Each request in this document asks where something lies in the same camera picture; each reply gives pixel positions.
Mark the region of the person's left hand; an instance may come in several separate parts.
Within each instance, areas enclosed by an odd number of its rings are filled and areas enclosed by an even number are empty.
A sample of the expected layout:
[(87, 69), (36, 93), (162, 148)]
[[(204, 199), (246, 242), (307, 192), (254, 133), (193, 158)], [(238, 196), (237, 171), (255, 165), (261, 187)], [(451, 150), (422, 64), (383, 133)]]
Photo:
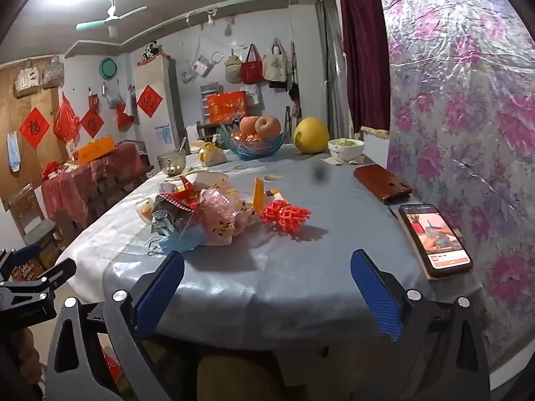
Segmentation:
[(34, 347), (33, 333), (23, 328), (16, 334), (18, 359), (21, 362), (20, 374), (29, 385), (36, 385), (42, 376), (40, 356)]

